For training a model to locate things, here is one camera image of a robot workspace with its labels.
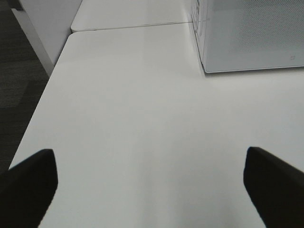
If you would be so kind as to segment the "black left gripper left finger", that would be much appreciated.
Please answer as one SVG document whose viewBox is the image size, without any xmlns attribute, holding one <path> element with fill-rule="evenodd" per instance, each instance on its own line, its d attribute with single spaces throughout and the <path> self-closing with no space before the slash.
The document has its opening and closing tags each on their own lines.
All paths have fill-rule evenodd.
<svg viewBox="0 0 304 228">
<path fill-rule="evenodd" d="M 43 149 L 0 175 L 0 226 L 37 228 L 58 186 L 52 149 Z"/>
</svg>

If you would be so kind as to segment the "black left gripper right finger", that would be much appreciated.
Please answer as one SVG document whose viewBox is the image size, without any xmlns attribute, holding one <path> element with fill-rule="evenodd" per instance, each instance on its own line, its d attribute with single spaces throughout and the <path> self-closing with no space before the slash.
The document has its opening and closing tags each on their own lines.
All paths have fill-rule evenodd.
<svg viewBox="0 0 304 228">
<path fill-rule="evenodd" d="M 249 147 L 245 189 L 267 228 L 304 226 L 304 173 L 260 147 Z"/>
</svg>

